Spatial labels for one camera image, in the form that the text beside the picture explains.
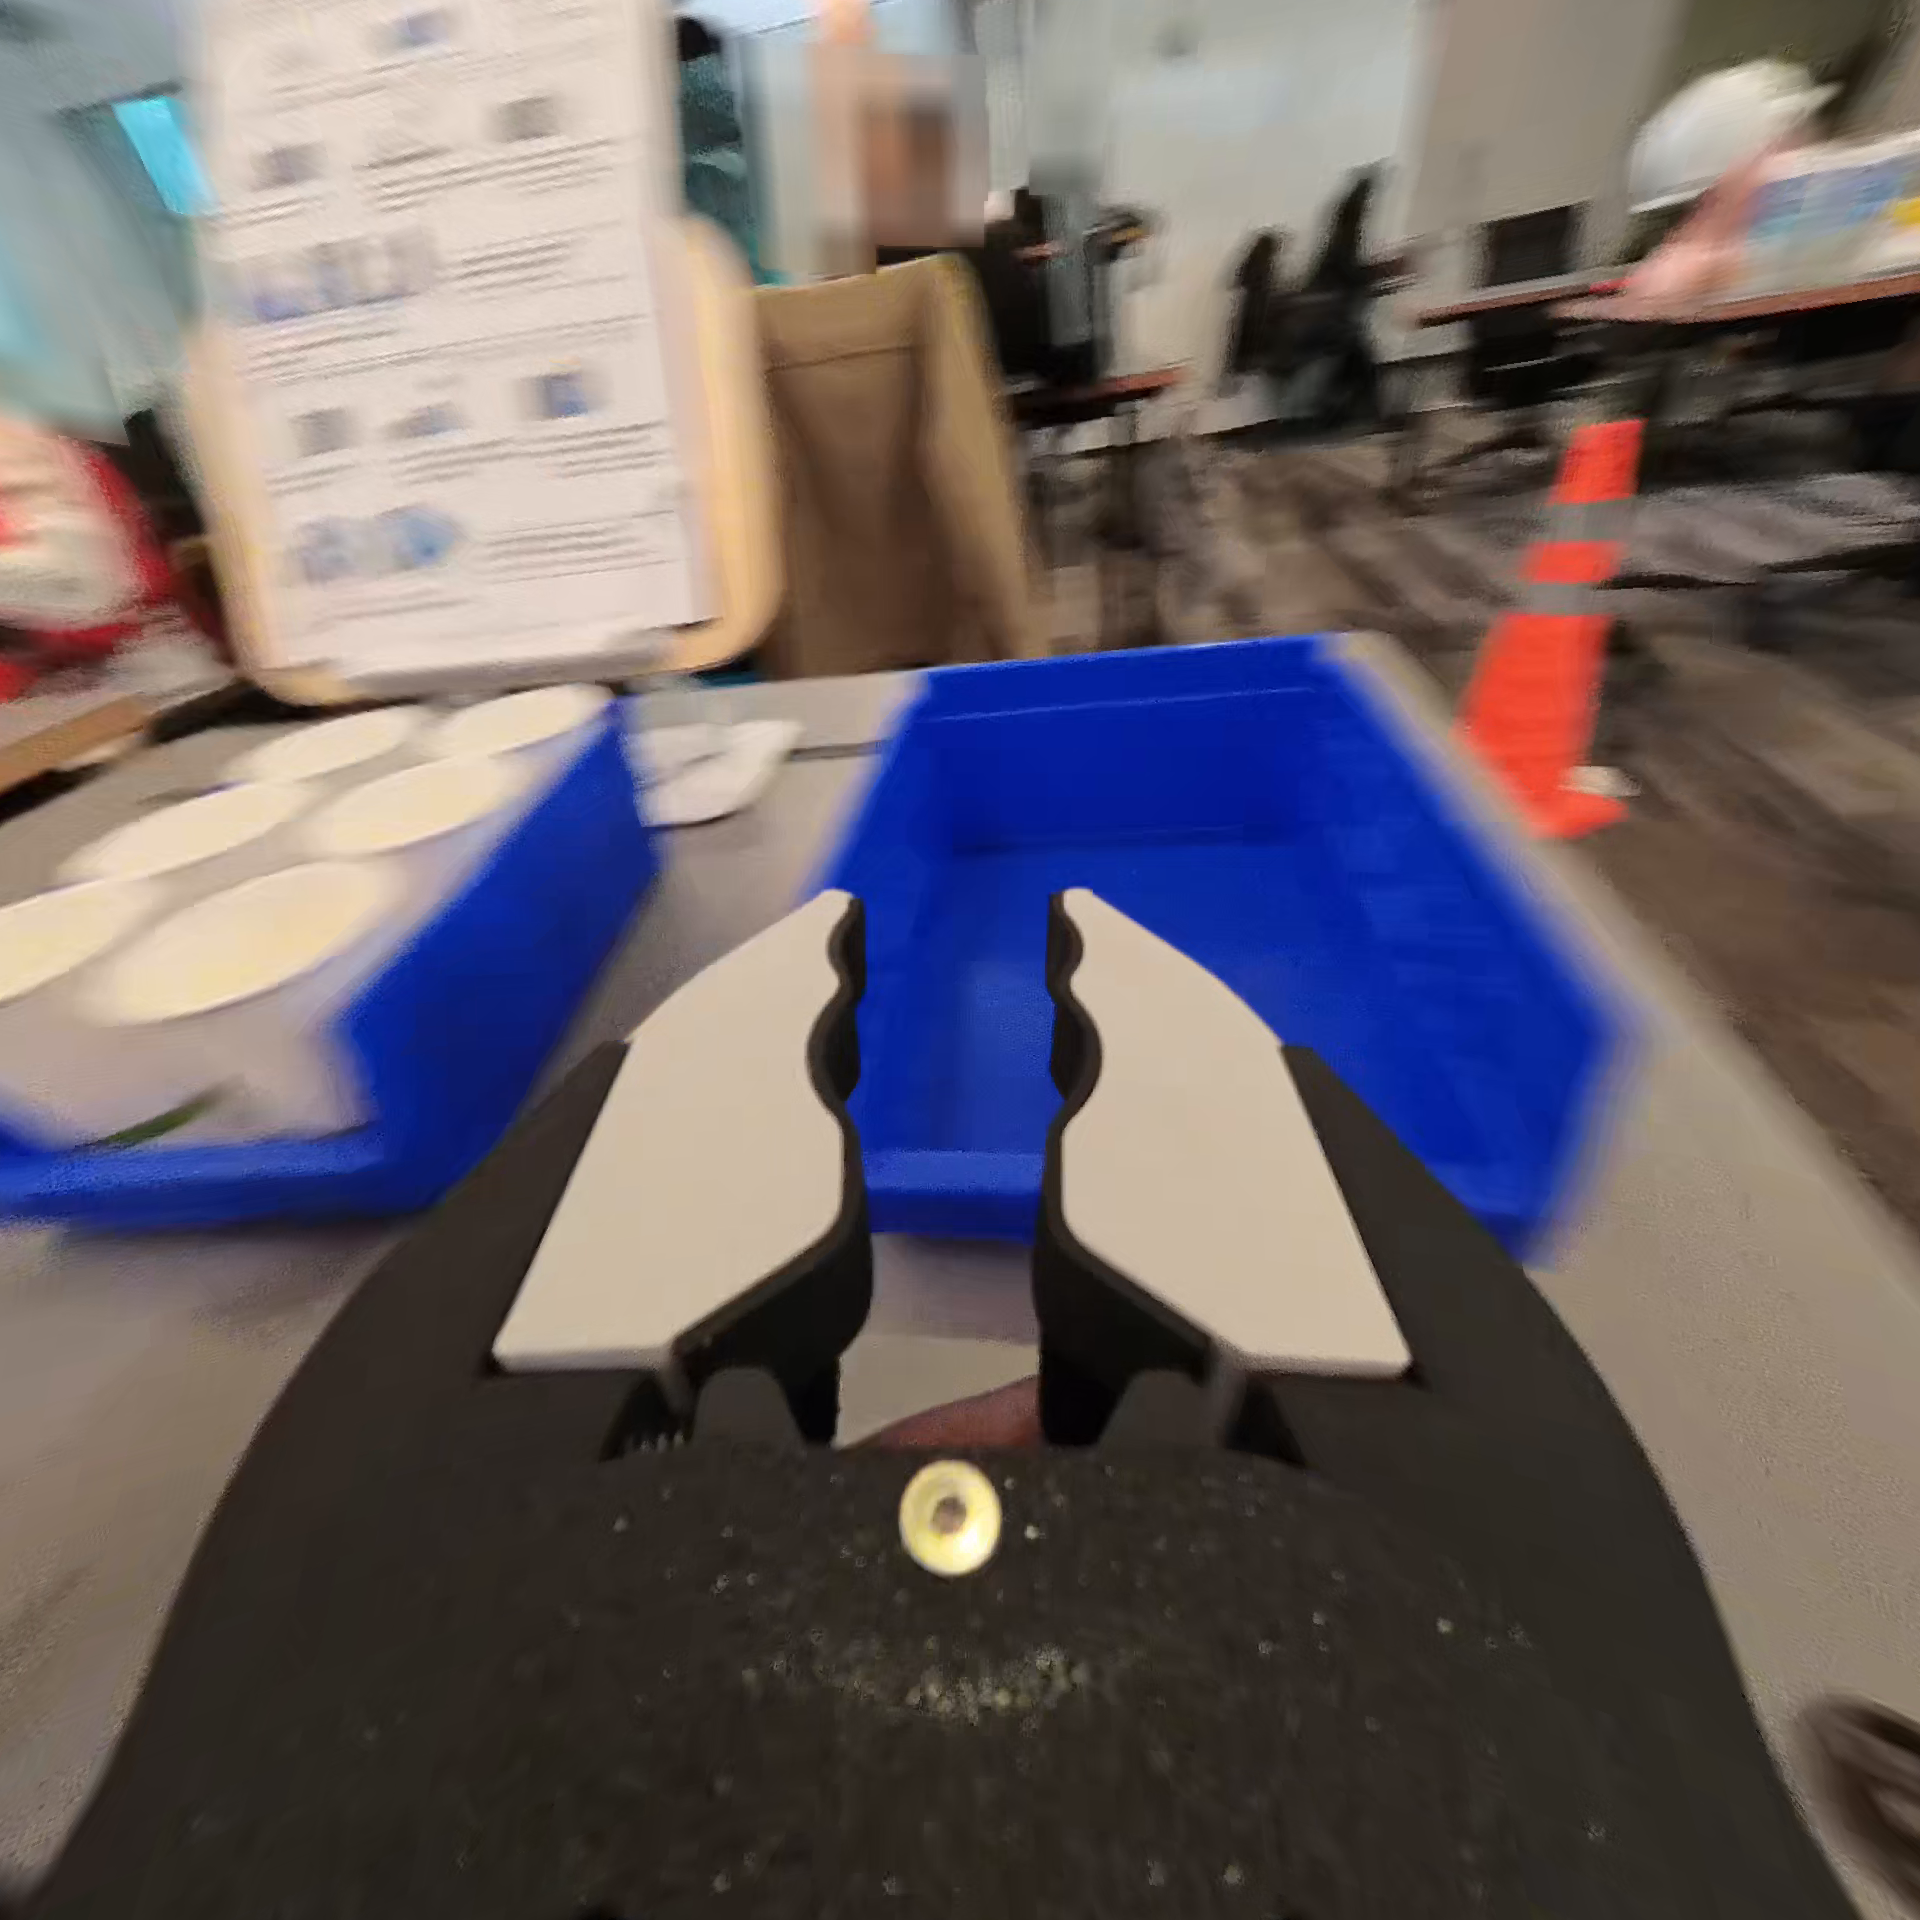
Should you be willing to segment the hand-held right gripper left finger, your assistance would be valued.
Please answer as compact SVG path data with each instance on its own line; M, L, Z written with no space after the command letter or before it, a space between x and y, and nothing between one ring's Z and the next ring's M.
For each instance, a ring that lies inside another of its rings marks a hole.
M626 1030L493 1333L500 1374L642 1374L693 1419L749 1367L801 1440L837 1440L841 1357L873 1316L860 994L865 908L819 891Z

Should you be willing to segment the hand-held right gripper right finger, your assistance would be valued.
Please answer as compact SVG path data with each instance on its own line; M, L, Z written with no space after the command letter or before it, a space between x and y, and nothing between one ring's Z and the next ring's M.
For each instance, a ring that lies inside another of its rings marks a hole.
M1042 1432L1102 1440L1151 1374L1222 1440L1258 1382L1407 1382L1408 1340L1273 1024L1093 891L1046 898L1046 1010Z

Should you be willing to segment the blue plastic bin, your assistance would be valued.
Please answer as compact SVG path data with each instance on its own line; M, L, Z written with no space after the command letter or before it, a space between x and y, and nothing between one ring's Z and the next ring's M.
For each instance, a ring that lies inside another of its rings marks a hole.
M865 908L877 1235L1029 1240L1065 891L1314 1049L1525 1262L1625 1049L1596 962L1330 632L930 672L819 881Z
M421 1212L514 1124L659 881L624 713L347 994L372 1113L340 1139L28 1148L3 1132L0 1221L83 1235L325 1224Z

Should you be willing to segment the orange traffic cone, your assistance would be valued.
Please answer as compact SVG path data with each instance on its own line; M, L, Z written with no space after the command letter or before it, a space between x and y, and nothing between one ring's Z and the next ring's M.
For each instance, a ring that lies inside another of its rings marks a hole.
M1612 580L1639 474L1639 422L1576 424L1550 474L1518 597L1475 647L1449 735L1541 840L1576 840L1625 817L1625 789L1596 762L1602 681L1612 660Z

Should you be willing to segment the beige cloth cover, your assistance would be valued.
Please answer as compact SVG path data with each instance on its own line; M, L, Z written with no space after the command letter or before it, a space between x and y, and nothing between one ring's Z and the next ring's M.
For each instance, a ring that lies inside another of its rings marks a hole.
M1042 660L1011 422L969 262L752 299L775 434L768 681Z

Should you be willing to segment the printed instruction sheet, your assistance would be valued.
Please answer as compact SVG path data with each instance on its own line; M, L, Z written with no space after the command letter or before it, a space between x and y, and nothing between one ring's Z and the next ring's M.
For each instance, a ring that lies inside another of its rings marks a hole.
M458 681L713 612L661 7L204 7L195 128L195 437L274 664Z

